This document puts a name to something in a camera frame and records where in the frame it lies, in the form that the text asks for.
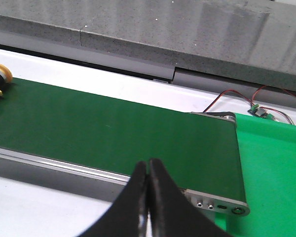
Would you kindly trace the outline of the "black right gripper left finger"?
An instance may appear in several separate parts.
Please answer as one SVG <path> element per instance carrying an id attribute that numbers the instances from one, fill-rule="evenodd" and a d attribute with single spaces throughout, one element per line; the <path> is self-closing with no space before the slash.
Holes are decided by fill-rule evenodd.
<path id="1" fill-rule="evenodd" d="M 146 163 L 138 162 L 110 208 L 80 236 L 145 237 L 148 221 L 146 174 Z"/>

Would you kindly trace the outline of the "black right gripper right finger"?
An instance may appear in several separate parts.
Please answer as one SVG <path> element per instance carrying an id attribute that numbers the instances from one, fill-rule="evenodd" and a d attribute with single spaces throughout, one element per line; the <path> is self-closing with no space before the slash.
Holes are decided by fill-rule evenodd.
<path id="1" fill-rule="evenodd" d="M 149 160 L 148 207 L 154 237 L 228 237 L 183 195 L 164 164 Z"/>

